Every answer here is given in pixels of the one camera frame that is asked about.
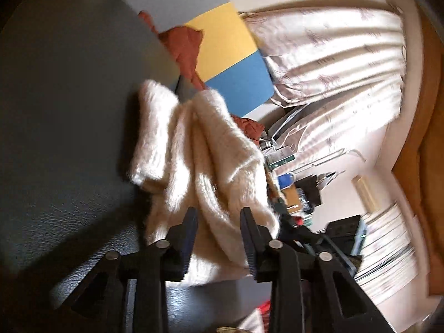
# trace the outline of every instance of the black leather surface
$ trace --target black leather surface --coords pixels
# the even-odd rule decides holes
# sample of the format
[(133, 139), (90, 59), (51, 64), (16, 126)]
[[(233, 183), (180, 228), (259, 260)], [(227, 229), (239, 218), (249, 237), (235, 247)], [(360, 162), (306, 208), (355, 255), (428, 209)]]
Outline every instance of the black leather surface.
[[(147, 78), (174, 89), (178, 69), (120, 0), (23, 0), (1, 31), (2, 332), (52, 332), (104, 252), (138, 250), (149, 197), (126, 171)], [(213, 331), (269, 292), (251, 279), (168, 289), (170, 331)]]

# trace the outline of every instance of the white fuzzy cloth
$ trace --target white fuzzy cloth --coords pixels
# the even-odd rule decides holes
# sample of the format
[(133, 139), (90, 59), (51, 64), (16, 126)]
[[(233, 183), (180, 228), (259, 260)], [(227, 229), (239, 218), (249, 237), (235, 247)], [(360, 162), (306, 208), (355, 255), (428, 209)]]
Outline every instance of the white fuzzy cloth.
[(139, 92), (141, 126), (131, 180), (153, 194), (148, 244), (165, 238), (188, 207), (199, 228), (184, 284), (238, 279), (248, 274), (239, 229), (250, 207), (271, 235), (278, 221), (268, 206), (263, 155), (231, 119), (215, 90), (179, 104), (165, 86), (146, 81)]

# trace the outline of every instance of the orange cloth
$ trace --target orange cloth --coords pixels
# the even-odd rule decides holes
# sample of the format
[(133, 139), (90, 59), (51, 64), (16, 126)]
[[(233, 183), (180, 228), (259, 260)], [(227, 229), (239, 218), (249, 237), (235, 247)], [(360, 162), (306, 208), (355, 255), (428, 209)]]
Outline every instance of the orange cloth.
[(180, 74), (189, 79), (198, 90), (205, 89), (205, 83), (196, 72), (197, 56), (199, 55), (203, 32), (196, 31), (188, 26), (176, 26), (159, 34), (152, 23), (151, 16), (146, 11), (141, 11), (138, 15), (147, 23), (151, 31), (158, 35), (161, 43), (179, 65)]
[[(158, 36), (161, 43), (177, 62), (180, 74), (190, 80), (196, 89), (204, 90), (206, 88), (205, 83), (196, 72), (197, 56), (199, 55), (199, 48), (203, 39), (202, 31), (196, 31), (188, 26), (177, 26), (159, 34), (149, 13), (140, 11), (138, 15), (147, 23), (151, 31)], [(244, 132), (245, 136), (253, 140), (256, 145), (259, 145), (259, 137), (265, 127), (251, 119), (239, 118), (236, 115), (231, 117), (239, 129)]]
[(250, 138), (256, 145), (259, 146), (259, 137), (265, 130), (265, 126), (248, 118), (239, 118), (239, 116), (236, 115), (231, 115), (231, 117), (239, 129), (244, 132), (245, 136)]

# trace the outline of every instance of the red fabric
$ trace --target red fabric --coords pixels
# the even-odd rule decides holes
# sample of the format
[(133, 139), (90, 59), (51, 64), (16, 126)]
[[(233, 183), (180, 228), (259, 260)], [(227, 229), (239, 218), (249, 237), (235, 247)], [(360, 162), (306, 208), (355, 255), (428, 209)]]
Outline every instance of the red fabric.
[(179, 65), (180, 74), (189, 79), (195, 88), (204, 90), (205, 83), (196, 72), (197, 56), (203, 39), (202, 31), (196, 31), (188, 26), (177, 26), (159, 34), (146, 11), (140, 11), (138, 15), (151, 31), (158, 35), (161, 43)]
[[(140, 11), (138, 16), (146, 22), (151, 31), (156, 34), (161, 43), (166, 47), (172, 58), (179, 65), (180, 74), (186, 77), (198, 90), (206, 89), (205, 83), (196, 72), (197, 56), (202, 43), (202, 31), (196, 31), (188, 26), (177, 26), (160, 33), (156, 30), (151, 16), (146, 11)], [(265, 127), (254, 120), (231, 116), (236, 125), (244, 132), (245, 136), (253, 140), (259, 146), (259, 137)]]
[(266, 301), (265, 303), (262, 303), (258, 308), (261, 311), (262, 321), (264, 323), (264, 330), (268, 332), (268, 327), (270, 324), (271, 301)]
[(302, 220), (302, 217), (293, 217), (293, 220), (296, 223), (296, 225), (298, 225), (298, 226), (304, 225), (304, 221)]
[(245, 136), (253, 140), (253, 142), (259, 146), (259, 137), (265, 130), (265, 126), (248, 118), (239, 118), (239, 116), (236, 115), (231, 115), (231, 117), (239, 129), (244, 132)]

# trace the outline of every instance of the curtain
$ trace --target curtain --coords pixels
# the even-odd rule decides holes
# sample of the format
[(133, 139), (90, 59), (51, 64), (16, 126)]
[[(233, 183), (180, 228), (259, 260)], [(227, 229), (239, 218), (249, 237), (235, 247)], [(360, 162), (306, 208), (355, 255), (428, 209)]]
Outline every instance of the curtain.
[(275, 170), (277, 176), (296, 170), (341, 149), (353, 149), (356, 141), (398, 117), (402, 79), (390, 79), (340, 94), (289, 127), (276, 140), (290, 146), (295, 159)]
[(363, 8), (283, 9), (250, 14), (282, 107), (319, 101), (341, 91), (405, 73), (401, 17)]

